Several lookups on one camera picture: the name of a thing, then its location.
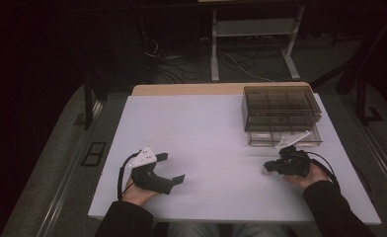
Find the white metal stand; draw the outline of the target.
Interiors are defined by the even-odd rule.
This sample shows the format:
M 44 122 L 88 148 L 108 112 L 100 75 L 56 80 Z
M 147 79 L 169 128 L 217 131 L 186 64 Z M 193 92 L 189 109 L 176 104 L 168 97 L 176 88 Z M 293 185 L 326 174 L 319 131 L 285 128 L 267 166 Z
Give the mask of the white metal stand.
M 300 75 L 291 57 L 291 52 L 298 35 L 304 11 L 305 6 L 301 5 L 293 18 L 233 21 L 218 21 L 217 12 L 213 11 L 210 56 L 211 81 L 219 81 L 217 39 L 252 36 L 288 36 L 288 44 L 280 53 L 291 79 L 298 81 Z

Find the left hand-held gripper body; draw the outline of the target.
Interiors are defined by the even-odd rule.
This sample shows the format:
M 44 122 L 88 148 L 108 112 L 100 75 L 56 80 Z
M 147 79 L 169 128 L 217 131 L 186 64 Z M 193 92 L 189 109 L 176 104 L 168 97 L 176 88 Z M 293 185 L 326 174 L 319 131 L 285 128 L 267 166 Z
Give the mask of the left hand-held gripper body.
M 154 169 L 158 163 L 150 147 L 144 147 L 129 164 L 132 181 L 141 189 L 168 195 L 174 184 L 172 180 L 158 176 Z

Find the smoky transparent drawer organizer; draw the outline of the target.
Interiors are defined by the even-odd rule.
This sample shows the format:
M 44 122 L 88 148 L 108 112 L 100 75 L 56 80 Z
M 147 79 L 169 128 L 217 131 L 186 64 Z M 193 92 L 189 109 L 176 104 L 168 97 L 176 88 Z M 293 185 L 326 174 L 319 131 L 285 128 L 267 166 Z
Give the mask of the smoky transparent drawer organizer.
M 246 86 L 241 109 L 246 131 L 313 125 L 322 116 L 309 86 Z

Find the person's leg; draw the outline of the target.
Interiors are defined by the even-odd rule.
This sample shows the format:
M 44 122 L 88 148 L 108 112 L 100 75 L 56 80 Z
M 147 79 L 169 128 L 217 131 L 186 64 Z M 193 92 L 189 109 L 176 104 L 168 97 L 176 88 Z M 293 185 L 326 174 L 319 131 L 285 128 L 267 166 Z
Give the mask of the person's leg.
M 232 237 L 289 237 L 288 230 L 274 224 L 235 224 Z
M 167 237 L 219 237 L 217 224 L 210 223 L 170 223 Z

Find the person's left leg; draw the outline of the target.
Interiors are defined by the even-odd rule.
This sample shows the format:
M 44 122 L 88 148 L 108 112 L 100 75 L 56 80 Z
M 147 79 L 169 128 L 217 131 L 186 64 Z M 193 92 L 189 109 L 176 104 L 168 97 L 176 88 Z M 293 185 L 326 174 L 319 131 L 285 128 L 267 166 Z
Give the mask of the person's left leg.
M 217 224 L 210 223 L 170 223 L 167 237 L 219 237 Z

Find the transparent plastic drawer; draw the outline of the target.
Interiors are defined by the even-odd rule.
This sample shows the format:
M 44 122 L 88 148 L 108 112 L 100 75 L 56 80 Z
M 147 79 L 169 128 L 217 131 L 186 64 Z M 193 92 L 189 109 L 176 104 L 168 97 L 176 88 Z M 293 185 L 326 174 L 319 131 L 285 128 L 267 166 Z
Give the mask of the transparent plastic drawer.
M 276 147 L 278 149 L 290 145 L 311 147 L 322 143 L 319 133 L 309 128 L 298 131 L 248 131 L 247 137 L 250 146 Z

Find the person's right hand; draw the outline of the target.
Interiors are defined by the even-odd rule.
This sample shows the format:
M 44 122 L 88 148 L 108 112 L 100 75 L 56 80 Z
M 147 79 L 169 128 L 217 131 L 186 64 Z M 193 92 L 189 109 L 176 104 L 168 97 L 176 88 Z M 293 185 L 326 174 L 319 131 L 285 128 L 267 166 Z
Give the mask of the person's right hand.
M 310 164 L 309 174 L 305 178 L 300 176 L 284 176 L 283 179 L 302 190 L 320 181 L 330 181 L 329 176 L 313 163 Z

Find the black metal stand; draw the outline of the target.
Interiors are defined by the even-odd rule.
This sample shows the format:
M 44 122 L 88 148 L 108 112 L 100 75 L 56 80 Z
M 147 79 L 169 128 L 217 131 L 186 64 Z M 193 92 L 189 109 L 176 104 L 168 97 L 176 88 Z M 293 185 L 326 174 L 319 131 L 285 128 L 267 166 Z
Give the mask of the black metal stand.
M 109 85 L 99 76 L 86 74 L 83 77 L 83 94 L 85 113 L 79 116 L 75 123 L 83 125 L 88 130 L 94 120 L 94 99 L 105 100 L 109 94 Z
M 379 113 L 366 106 L 367 85 L 376 86 L 387 100 L 387 19 L 375 26 L 362 40 L 355 54 L 345 63 L 310 83 L 312 89 L 342 73 L 336 86 L 339 94 L 348 94 L 356 86 L 355 112 L 363 124 L 380 121 Z

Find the person's right leg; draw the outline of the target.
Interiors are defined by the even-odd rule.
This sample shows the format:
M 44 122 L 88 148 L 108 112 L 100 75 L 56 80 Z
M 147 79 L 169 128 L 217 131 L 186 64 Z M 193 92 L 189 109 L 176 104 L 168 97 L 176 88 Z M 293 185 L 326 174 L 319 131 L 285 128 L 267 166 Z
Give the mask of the person's right leg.
M 232 237 L 289 237 L 288 230 L 274 224 L 235 224 Z

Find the white board table cover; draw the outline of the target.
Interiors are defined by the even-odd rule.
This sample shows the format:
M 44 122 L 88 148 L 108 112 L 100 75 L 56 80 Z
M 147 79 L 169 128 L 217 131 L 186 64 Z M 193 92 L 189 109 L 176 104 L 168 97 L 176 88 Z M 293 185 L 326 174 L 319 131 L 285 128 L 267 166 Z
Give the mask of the white board table cover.
M 131 96 L 98 182 L 89 214 L 102 218 L 117 199 L 124 160 L 149 146 L 166 152 L 157 175 L 182 184 L 146 204 L 159 221 L 307 223 L 313 216 L 300 189 L 263 165 L 273 147 L 248 145 L 239 95 Z

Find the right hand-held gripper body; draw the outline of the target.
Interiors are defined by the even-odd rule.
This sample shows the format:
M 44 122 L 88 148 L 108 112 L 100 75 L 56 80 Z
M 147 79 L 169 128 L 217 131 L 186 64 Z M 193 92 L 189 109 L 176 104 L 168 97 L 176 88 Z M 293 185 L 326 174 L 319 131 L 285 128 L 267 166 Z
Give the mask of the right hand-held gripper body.
M 284 136 L 278 145 L 275 147 L 278 150 L 280 159 L 277 161 L 279 167 L 277 172 L 281 175 L 297 175 L 302 178 L 308 176 L 309 173 L 309 158 L 304 151 L 298 151 L 295 144 L 298 141 L 309 136 L 311 132 L 304 132 Z

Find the black floor outlet frame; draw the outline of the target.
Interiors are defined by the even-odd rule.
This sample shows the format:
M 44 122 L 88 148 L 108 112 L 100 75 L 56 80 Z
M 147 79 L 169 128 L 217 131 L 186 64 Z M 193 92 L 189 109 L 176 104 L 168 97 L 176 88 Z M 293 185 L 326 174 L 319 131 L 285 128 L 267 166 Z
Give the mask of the black floor outlet frame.
M 81 165 L 86 167 L 96 167 L 100 164 L 104 154 L 106 142 L 92 142 Z

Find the metal floor rail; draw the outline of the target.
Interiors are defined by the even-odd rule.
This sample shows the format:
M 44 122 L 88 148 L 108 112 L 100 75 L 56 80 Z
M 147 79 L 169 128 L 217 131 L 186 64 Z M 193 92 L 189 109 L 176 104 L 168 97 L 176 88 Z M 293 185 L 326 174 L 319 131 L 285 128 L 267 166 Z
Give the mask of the metal floor rail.
M 352 161 L 372 200 L 387 198 L 387 124 L 356 121 L 357 139 Z
M 50 169 L 52 175 L 41 183 L 48 192 L 49 204 L 43 213 L 37 237 L 51 236 L 91 136 L 92 129 L 86 127 L 86 121 L 96 119 L 102 108 L 103 104 L 98 100 L 89 103 L 89 107 L 83 101 L 70 100 L 60 115 L 40 157 L 39 174 Z

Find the person's left hand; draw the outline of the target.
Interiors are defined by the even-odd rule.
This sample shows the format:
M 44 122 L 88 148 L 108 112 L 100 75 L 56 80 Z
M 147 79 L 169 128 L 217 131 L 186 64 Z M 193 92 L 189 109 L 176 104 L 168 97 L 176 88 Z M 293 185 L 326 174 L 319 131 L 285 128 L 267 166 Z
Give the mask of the person's left hand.
M 121 200 L 130 202 L 138 206 L 143 206 L 156 196 L 158 196 L 158 193 L 139 188 L 132 181 L 132 179 L 129 178 L 126 182 L 126 186 L 122 194 Z

